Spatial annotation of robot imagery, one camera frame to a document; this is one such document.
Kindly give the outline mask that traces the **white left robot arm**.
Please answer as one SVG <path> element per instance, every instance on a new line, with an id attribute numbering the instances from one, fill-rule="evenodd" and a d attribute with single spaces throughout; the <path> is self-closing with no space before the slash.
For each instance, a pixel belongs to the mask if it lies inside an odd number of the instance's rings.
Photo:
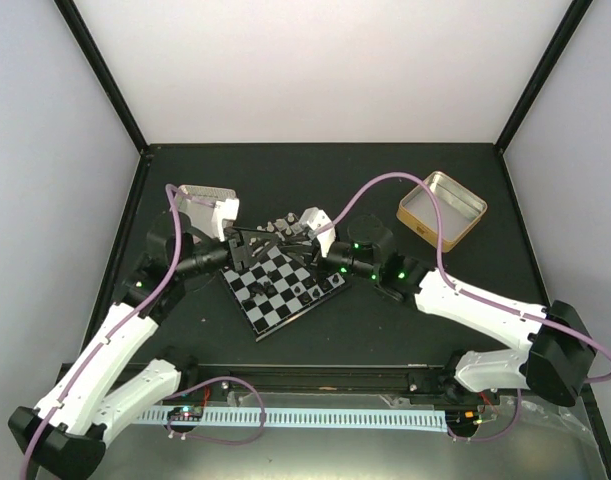
<path id="1" fill-rule="evenodd" d="M 10 416 L 9 429 L 24 453 L 21 478 L 43 468 L 59 479 L 87 479 L 145 410 L 203 388 L 196 359 L 173 347 L 121 386 L 115 382 L 183 299 L 187 280 L 251 265 L 250 235 L 227 228 L 210 237 L 178 212 L 157 219 L 118 300 L 78 359 L 35 406 L 20 406 Z"/>

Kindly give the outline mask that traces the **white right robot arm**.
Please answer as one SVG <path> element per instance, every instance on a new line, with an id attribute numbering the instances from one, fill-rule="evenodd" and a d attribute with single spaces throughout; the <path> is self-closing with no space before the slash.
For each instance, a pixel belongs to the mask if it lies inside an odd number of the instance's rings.
<path id="1" fill-rule="evenodd" d="M 575 405 L 597 349 L 573 306 L 524 303 L 454 279 L 399 253 L 393 233 L 372 215 L 350 225 L 347 242 L 337 240 L 317 208 L 299 223 L 317 248 L 316 272 L 363 278 L 383 296 L 502 344 L 500 350 L 454 354 L 439 379 L 446 400 L 461 403 L 494 388 L 528 389 L 552 404 Z"/>

